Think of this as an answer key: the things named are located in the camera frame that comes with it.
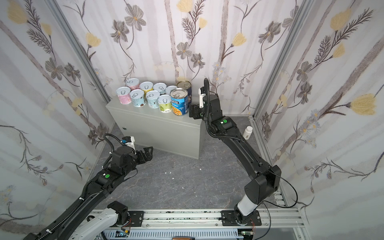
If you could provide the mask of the pink can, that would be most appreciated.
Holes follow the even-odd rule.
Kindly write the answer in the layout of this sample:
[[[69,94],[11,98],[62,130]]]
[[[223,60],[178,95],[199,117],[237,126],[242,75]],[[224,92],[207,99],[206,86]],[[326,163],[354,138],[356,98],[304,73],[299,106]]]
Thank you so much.
[[[116,90],[116,94],[122,105],[129,105],[132,103],[130,92],[131,89],[129,87],[120,87]]]
[[[126,80],[126,87],[130,88],[131,91],[140,89],[140,80],[136,78],[131,78]]]

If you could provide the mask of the blue can silver lid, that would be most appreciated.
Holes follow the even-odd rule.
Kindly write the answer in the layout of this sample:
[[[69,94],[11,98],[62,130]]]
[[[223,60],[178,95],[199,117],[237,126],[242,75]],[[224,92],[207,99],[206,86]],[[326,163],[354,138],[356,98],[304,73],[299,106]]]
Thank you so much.
[[[188,91],[182,88],[176,88],[171,91],[171,103],[173,113],[177,116],[183,116],[189,109]]]

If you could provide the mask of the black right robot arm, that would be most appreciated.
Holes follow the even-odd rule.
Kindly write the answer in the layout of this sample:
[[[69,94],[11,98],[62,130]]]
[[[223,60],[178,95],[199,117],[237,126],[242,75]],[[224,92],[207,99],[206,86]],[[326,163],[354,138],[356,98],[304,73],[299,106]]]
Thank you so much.
[[[233,224],[246,224],[259,204],[278,190],[282,171],[262,159],[243,137],[236,123],[223,115],[220,99],[210,91],[207,78],[199,95],[200,103],[192,105],[189,116],[205,122],[208,134],[230,148],[251,179],[244,187],[244,197],[234,208],[233,217],[228,219]]]

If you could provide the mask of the orange can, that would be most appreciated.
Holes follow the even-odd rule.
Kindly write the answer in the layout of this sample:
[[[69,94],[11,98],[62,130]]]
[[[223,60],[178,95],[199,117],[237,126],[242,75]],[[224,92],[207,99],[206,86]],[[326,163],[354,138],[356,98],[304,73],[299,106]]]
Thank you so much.
[[[172,92],[173,90],[175,90],[176,88],[177,88],[177,86],[168,86],[168,87],[166,87],[166,89],[165,89],[165,93],[166,93],[167,95],[170,95],[171,92]]]

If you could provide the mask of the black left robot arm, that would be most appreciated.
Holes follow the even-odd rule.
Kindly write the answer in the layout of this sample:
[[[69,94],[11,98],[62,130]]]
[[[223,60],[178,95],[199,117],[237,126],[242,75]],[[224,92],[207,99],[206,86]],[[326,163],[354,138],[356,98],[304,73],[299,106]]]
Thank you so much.
[[[85,184],[78,199],[63,214],[39,233],[29,233],[25,237],[27,240],[92,240],[108,227],[113,225],[123,227],[131,223],[128,208],[119,202],[113,202],[101,215],[85,225],[82,224],[101,201],[120,184],[129,180],[127,175],[131,171],[137,170],[138,165],[153,159],[154,148],[145,147],[137,151],[134,137],[119,139],[118,148],[115,148],[109,140],[109,137],[116,139],[116,136],[104,134],[103,137],[111,151],[102,170]]]

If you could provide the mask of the dark blue can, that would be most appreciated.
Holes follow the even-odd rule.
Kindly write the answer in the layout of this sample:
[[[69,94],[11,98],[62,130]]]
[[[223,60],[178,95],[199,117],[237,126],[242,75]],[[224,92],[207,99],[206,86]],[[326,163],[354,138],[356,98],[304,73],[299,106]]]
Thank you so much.
[[[192,84],[191,84],[191,82],[189,82],[189,81],[180,81],[180,82],[177,83],[177,87],[187,90],[189,104],[190,104],[192,102]]]

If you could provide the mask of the yellow can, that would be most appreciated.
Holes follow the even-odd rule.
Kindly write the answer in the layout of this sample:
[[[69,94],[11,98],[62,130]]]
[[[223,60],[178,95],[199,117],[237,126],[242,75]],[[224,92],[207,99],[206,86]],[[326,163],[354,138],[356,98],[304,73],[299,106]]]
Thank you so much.
[[[140,84],[140,89],[145,93],[145,95],[150,92],[150,91],[153,91],[154,87],[154,84],[152,82],[149,82],[149,81],[146,81],[146,82],[142,82]]]

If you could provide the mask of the light blue can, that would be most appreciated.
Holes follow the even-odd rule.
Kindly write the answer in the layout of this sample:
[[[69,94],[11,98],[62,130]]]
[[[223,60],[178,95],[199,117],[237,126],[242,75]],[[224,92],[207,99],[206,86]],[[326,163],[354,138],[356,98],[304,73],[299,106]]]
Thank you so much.
[[[153,86],[154,91],[158,91],[160,95],[164,95],[166,93],[167,85],[165,83],[156,83]]]

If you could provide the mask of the teal can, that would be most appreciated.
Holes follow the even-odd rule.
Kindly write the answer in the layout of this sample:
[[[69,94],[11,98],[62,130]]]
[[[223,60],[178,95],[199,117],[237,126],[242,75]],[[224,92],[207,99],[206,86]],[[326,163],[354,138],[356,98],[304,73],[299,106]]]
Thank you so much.
[[[130,92],[131,101],[134,107],[140,108],[146,105],[145,92],[141,89]]]

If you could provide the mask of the green can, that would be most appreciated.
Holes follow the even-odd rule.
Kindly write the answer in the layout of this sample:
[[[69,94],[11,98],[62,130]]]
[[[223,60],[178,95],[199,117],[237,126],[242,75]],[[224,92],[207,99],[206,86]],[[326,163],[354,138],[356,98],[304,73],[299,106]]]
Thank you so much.
[[[171,96],[161,95],[158,98],[158,105],[161,113],[171,113],[172,112]]]

